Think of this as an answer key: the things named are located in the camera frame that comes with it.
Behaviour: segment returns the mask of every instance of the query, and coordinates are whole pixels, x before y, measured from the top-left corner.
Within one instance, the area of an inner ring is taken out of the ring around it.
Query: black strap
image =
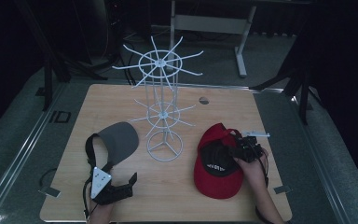
[[[94,145],[92,144],[92,139],[96,136],[99,135],[97,133],[94,133],[86,141],[86,154],[88,157],[88,163],[91,166],[91,173],[92,173],[92,169],[94,169],[94,167],[97,166],[97,161],[94,152]],[[102,170],[109,174],[112,167],[113,167],[113,163],[111,161],[108,161]]]
[[[83,186],[83,204],[84,204],[84,216],[86,217],[86,220],[89,220],[89,216],[90,216],[90,212],[89,212],[89,209],[87,207],[87,192],[86,192],[86,189],[87,189],[87,186],[89,185],[89,183],[91,183],[91,180],[92,180],[92,176],[89,177],[88,180],[86,180],[86,182],[84,183],[84,186]]]
[[[260,158],[257,158],[257,160],[258,160],[258,162],[260,162],[261,169],[263,170],[263,174],[264,174],[264,180],[266,181],[266,188],[268,188],[269,187],[269,159],[267,158],[267,155],[266,155],[267,168],[264,167],[263,162],[260,160]]]

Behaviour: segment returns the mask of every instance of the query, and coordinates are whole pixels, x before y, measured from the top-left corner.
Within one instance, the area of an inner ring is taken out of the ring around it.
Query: white wire rack
[[[194,126],[184,122],[180,118],[182,111],[191,109],[194,105],[179,109],[177,106],[178,97],[178,78],[179,73],[183,72],[192,76],[202,76],[202,73],[193,73],[182,68],[183,60],[200,56],[203,51],[197,54],[180,57],[174,51],[182,42],[182,37],[178,43],[170,50],[157,49],[153,37],[151,37],[154,50],[145,54],[133,49],[124,48],[134,54],[141,56],[137,65],[115,67],[115,69],[138,68],[143,78],[133,87],[145,86],[146,103],[143,104],[135,99],[135,102],[146,108],[144,118],[132,119],[131,121],[147,119],[152,128],[146,135],[147,151],[150,156],[157,161],[172,161],[183,151],[183,141],[172,127],[178,122],[185,125]]]

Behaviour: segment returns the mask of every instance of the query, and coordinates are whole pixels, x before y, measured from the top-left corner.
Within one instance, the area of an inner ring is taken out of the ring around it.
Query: table top
[[[208,104],[200,103],[200,98]],[[139,135],[140,145],[126,160],[112,171],[113,185],[128,183],[137,172],[133,197],[115,203],[112,221],[253,221],[255,203],[252,192],[243,182],[241,190],[232,198],[216,200],[201,194],[194,185],[193,169],[197,145],[203,133],[222,122],[227,128],[239,131],[264,132],[252,93],[246,89],[179,87],[178,108],[183,122],[172,130],[183,140],[183,152],[173,161],[157,161],[147,151],[147,136],[152,126],[146,116],[144,87],[124,85],[90,86],[80,109],[75,127],[68,140],[62,160],[51,186],[61,192],[60,197],[47,197],[40,212],[48,222],[84,221],[82,189],[89,178],[85,142],[93,133],[121,121],[128,121]],[[258,137],[258,143],[269,155],[268,191],[284,220],[292,217],[285,193],[276,194],[274,188],[282,185],[273,153],[267,138]],[[99,138],[94,138],[97,166],[106,164],[107,150]]]

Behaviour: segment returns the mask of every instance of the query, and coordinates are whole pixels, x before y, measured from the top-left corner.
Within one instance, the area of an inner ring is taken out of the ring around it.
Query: red baseball cap
[[[243,172],[228,153],[227,146],[235,147],[236,130],[226,129],[222,123],[209,128],[200,139],[194,166],[194,183],[204,195],[227,199],[241,188]]]

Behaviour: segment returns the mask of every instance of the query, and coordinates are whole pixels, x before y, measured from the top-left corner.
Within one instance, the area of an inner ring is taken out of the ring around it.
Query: hand
[[[100,205],[89,198],[89,224],[108,224],[112,218],[113,204]]]
[[[269,156],[269,153],[264,148],[261,149],[263,150],[263,155],[260,157],[260,160],[267,169],[267,157]],[[258,160],[249,163],[239,158],[234,158],[234,161],[236,161],[243,170],[243,173],[252,189],[266,187],[265,174]]]

